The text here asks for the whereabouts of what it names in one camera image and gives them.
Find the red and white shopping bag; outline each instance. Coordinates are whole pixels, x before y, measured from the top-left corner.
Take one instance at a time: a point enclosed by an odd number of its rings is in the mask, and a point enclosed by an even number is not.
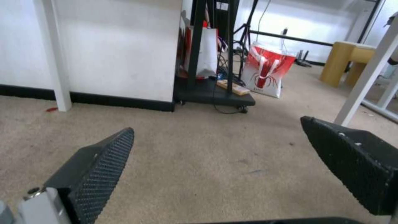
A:
[[[279,50],[268,50],[264,46],[250,46],[242,71],[246,88],[261,94],[279,98],[281,80],[295,61],[295,57]]]

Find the black shelf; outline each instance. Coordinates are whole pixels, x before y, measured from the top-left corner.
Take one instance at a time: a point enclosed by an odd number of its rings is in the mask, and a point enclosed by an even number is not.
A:
[[[216,22],[216,1],[217,0],[206,0],[194,2],[194,10],[192,13],[195,14],[193,19],[193,36],[191,52],[189,56],[189,68],[188,78],[175,78],[174,82],[174,99],[181,102],[197,102],[204,104],[215,104],[225,106],[235,106],[243,108],[245,106],[254,106],[256,102],[250,94],[238,96],[232,93],[232,61],[233,52],[228,52],[228,72],[227,72],[227,89],[216,86],[214,79],[196,80],[197,61],[199,57],[199,49],[201,44],[201,36],[203,29],[203,20],[205,15],[206,3],[209,6],[209,16],[211,18],[211,24],[217,27]],[[229,0],[228,4],[228,47],[233,49],[233,28],[234,28],[234,9],[235,1]]]
[[[174,82],[175,100],[223,106],[254,106],[256,104],[250,94],[238,96],[234,93],[227,93],[226,89],[215,86],[216,81],[212,79],[196,80],[192,89],[187,88],[187,83],[187,79],[176,77]]]

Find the carpet floor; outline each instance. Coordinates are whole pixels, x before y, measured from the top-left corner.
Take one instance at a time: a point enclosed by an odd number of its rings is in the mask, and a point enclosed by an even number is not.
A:
[[[281,99],[253,93],[248,114],[187,103],[175,112],[0,96],[0,198],[16,212],[80,147],[132,127],[131,156],[98,224],[200,223],[369,214],[319,159],[301,116],[333,121],[347,92],[318,80],[321,68],[294,66]],[[220,107],[222,110],[233,110]],[[360,107],[350,127],[398,147],[398,125]]]

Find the black baseboard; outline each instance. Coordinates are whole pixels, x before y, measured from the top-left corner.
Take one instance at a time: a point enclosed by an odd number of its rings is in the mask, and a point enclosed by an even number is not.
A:
[[[35,98],[43,100],[55,100],[55,93],[53,90],[22,87],[22,86],[1,85],[1,84],[0,84],[0,95],[17,96],[23,98]],[[174,111],[173,102],[164,102],[156,100],[143,100],[143,99],[135,99],[135,98],[127,98],[119,96],[105,96],[105,95],[89,94],[82,92],[70,92],[70,99],[74,103],[133,107],[133,108],[142,108],[149,110],[160,110],[160,111]]]

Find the textured gripper pad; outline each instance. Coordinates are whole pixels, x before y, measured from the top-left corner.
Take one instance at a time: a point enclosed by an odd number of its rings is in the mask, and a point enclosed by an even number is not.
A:
[[[301,124],[331,172],[374,215],[391,215],[398,199],[398,150],[370,132],[310,117]]]
[[[46,183],[58,190],[72,223],[94,223],[125,167],[134,141],[126,128],[78,150]]]

